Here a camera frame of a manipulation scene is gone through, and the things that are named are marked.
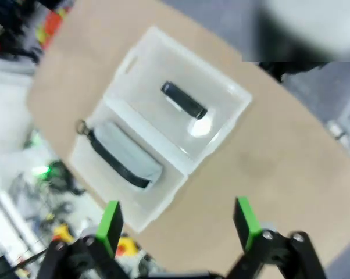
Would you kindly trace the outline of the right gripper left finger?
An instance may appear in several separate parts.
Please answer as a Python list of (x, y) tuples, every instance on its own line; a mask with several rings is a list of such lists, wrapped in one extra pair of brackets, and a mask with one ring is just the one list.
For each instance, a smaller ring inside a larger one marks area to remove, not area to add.
[(126, 278), (125, 271), (115, 260), (122, 228), (120, 203), (110, 201), (96, 232), (72, 244), (60, 239), (51, 241), (37, 278), (80, 278), (89, 270), (95, 270), (99, 278)]

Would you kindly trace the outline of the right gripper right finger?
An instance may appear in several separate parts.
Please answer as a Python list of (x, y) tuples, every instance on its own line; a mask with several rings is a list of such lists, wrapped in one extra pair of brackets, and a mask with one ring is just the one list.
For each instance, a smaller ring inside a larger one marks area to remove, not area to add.
[(294, 231), (285, 237), (263, 228), (248, 198), (235, 200), (233, 221), (243, 254), (227, 278), (258, 278), (264, 266), (275, 266), (284, 278), (326, 278), (307, 233)]

